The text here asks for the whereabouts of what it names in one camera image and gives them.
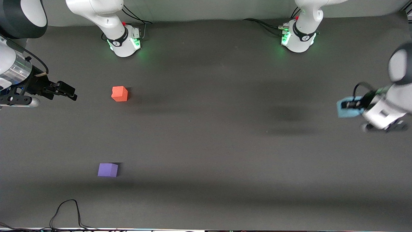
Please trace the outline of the light blue foam block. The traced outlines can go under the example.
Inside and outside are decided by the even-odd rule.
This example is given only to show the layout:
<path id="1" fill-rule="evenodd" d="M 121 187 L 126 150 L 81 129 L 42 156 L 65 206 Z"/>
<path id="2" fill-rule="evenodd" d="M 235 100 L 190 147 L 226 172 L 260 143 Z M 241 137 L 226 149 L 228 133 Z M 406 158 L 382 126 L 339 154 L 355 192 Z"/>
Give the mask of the light blue foam block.
<path id="1" fill-rule="evenodd" d="M 338 118 L 353 118 L 361 115 L 364 112 L 364 108 L 360 109 L 352 109 L 352 108 L 343 108 L 342 103 L 347 102 L 347 101 L 352 101 L 353 97 L 345 97 L 336 103 L 336 109 L 337 109 L 337 116 Z"/>

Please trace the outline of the orange foam block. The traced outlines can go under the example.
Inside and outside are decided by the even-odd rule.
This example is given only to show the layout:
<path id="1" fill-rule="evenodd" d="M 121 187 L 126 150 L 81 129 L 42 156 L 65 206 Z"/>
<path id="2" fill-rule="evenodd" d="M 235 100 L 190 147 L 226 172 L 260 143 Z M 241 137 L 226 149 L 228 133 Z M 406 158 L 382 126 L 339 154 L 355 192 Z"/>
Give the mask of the orange foam block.
<path id="1" fill-rule="evenodd" d="M 128 90 L 124 86 L 113 86 L 111 97 L 116 102 L 126 102 L 128 100 Z"/>

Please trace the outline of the purple foam block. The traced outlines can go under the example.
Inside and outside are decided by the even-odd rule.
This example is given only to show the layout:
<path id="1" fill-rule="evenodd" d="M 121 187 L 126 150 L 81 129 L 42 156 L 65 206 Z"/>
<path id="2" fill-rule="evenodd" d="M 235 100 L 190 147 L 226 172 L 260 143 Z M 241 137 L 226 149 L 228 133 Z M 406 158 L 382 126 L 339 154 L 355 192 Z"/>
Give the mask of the purple foam block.
<path id="1" fill-rule="evenodd" d="M 116 178 L 118 176 L 119 165 L 115 163 L 100 163 L 98 167 L 98 177 Z"/>

